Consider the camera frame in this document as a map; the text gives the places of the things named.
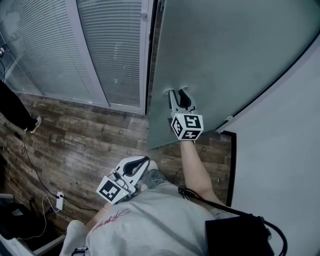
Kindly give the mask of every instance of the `gray t-shirt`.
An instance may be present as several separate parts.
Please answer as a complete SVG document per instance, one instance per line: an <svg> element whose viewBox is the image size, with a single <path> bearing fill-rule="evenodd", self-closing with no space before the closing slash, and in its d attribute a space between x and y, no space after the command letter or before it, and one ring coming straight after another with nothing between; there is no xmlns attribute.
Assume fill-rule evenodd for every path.
<svg viewBox="0 0 320 256"><path fill-rule="evenodd" d="M78 247L88 247L90 256L207 255L205 221L231 217L183 199L175 185L164 183L114 205L89 233L71 221L60 256Z"/></svg>

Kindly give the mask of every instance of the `electrical outlet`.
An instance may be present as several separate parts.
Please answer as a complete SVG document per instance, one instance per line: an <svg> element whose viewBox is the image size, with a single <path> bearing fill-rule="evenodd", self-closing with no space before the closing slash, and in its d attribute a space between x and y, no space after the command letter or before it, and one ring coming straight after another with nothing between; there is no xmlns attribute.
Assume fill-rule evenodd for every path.
<svg viewBox="0 0 320 256"><path fill-rule="evenodd" d="M59 198L56 199L56 206L55 207L58 208L60 211L62 211L63 206L64 206L64 198L63 198L64 193L58 192L56 195Z"/></svg>

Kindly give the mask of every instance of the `white cable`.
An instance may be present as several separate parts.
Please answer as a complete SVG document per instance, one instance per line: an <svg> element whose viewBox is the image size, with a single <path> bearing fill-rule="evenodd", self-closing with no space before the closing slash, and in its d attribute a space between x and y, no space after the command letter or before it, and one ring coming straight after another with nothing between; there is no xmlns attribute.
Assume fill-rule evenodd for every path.
<svg viewBox="0 0 320 256"><path fill-rule="evenodd" d="M45 207L44 207L44 199L45 199L45 198L48 199L49 204L51 205L52 209L53 209L56 213L60 211L60 210L55 210L55 209L53 208L53 206L52 206L49 198L45 195L45 196L42 198L42 210L43 210L43 217L44 217L44 223L45 223L45 225L44 225L44 230L43 230L42 234L41 234L41 235L34 235L34 236L30 237L30 238L21 238L21 237L19 237L18 240L19 240L19 239L21 239L21 240L29 240L29 239L32 239L32 238L39 238L39 237L41 237L41 236L45 233L46 228L47 228L47 219L46 219Z"/></svg>
<svg viewBox="0 0 320 256"><path fill-rule="evenodd" d="M52 206L52 204L51 204L51 202L50 202L49 197L47 197L47 196L45 195L45 196L44 196L44 198L48 199L49 204L51 205L52 210L54 210L56 213L57 213L57 212L60 212L60 210L59 210L59 209L58 209L58 210L55 210L55 208Z"/></svg>
<svg viewBox="0 0 320 256"><path fill-rule="evenodd" d="M105 205L102 205L102 207L106 212L108 212L108 210L105 208Z"/></svg>

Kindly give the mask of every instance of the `gray wall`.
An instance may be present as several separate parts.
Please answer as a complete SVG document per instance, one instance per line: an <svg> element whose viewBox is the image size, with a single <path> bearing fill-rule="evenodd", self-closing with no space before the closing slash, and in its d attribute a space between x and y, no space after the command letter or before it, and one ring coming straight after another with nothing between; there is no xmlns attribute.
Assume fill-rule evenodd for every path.
<svg viewBox="0 0 320 256"><path fill-rule="evenodd" d="M315 256L320 247L319 98L320 38L269 96L226 128L237 135L232 207L281 228L290 256ZM282 241L272 236L278 255Z"/></svg>

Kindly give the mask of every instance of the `laminate flooring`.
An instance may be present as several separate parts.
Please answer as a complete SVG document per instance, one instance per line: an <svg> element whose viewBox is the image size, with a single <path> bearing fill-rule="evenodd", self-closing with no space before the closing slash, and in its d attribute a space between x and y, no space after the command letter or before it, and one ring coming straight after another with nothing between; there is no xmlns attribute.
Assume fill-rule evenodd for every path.
<svg viewBox="0 0 320 256"><path fill-rule="evenodd" d="M22 136L42 182L55 194L62 191L71 202L99 210L105 203L96 194L102 178L121 159L137 155L155 160L170 182L184 184L178 142L148 150L148 117L43 96L19 93L18 96L30 113L42 116L41 126L35 134L30 134L2 115L0 122ZM48 195L54 205L56 199L39 182L27 155L22 154L23 147L21 140L0 125L0 190L14 194L15 200L27 207L29 199L35 198L35 206L42 212L44 195ZM210 174L214 191L225 203L231 137L206 132L197 140L196 149ZM63 234L71 220L87 222L94 214L64 201L63 211L51 214L48 221L58 234Z"/></svg>

